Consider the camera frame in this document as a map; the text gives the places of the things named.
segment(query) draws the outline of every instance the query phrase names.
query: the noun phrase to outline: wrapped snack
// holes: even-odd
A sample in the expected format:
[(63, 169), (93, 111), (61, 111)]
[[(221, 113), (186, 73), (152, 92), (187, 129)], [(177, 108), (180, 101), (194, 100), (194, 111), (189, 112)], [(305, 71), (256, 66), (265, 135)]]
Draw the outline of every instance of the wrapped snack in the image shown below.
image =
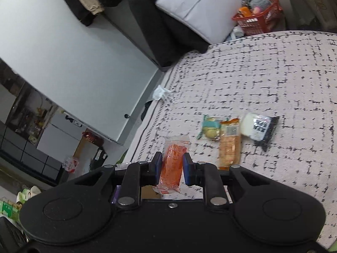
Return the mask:
[(220, 140), (220, 127), (222, 119), (209, 117), (208, 115), (203, 116), (203, 127), (199, 133), (197, 140), (205, 136), (213, 141)]
[(165, 150), (159, 184), (153, 190), (160, 194), (179, 192), (183, 155), (188, 151), (189, 137), (165, 138)]
[(241, 133), (253, 139), (254, 144), (261, 146), (263, 151), (267, 151), (279, 118), (249, 112), (241, 121)]
[(240, 162), (241, 135), (239, 119), (221, 122), (219, 169), (228, 170)]

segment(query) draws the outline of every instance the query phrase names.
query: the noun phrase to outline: red plastic basket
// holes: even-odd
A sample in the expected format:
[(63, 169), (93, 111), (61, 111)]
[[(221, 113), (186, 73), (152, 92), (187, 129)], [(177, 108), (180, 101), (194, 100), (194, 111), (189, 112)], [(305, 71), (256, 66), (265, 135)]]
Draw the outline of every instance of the red plastic basket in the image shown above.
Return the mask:
[(270, 1), (272, 4), (264, 12), (250, 17), (240, 17), (236, 14), (232, 20), (238, 22), (246, 35), (271, 32), (281, 16), (282, 8), (278, 0)]

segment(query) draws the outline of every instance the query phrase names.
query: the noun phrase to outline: black line pattern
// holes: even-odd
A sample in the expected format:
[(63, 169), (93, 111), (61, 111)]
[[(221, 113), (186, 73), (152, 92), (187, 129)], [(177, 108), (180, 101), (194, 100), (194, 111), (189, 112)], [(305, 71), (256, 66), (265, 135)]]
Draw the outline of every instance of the black line pattern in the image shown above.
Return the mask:
[[(162, 151), (167, 135), (189, 135), (193, 160), (217, 164), (218, 143), (196, 140), (204, 114), (280, 116), (267, 152), (242, 139), (241, 164), (320, 200), (326, 225), (319, 242), (328, 247), (336, 240), (336, 34), (269, 33), (211, 46), (206, 54), (190, 52), (166, 88), (176, 100), (155, 107), (132, 162)], [(165, 197), (201, 198), (202, 189), (187, 187), (182, 177), (181, 193)]]

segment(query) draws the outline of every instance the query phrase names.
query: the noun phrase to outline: screw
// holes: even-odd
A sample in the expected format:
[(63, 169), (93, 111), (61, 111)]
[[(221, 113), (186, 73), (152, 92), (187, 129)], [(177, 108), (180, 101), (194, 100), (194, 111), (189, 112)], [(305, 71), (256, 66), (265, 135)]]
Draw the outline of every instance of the screw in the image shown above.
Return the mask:
[(131, 205), (134, 203), (134, 199), (131, 197), (121, 197), (118, 199), (118, 203), (124, 206)]
[(176, 203), (169, 203), (169, 208), (176, 208), (178, 207), (178, 204)]
[(227, 200), (223, 197), (214, 197), (211, 199), (211, 204), (213, 205), (224, 205), (227, 203)]

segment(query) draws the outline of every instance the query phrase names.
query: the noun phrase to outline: orange snack package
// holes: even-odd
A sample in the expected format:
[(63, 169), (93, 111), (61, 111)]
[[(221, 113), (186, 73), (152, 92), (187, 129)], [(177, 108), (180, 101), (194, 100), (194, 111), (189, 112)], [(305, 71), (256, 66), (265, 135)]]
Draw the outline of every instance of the orange snack package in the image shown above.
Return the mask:
[(159, 184), (153, 190), (160, 194), (179, 192), (183, 155), (188, 151), (189, 137), (172, 136), (165, 138), (163, 165)]

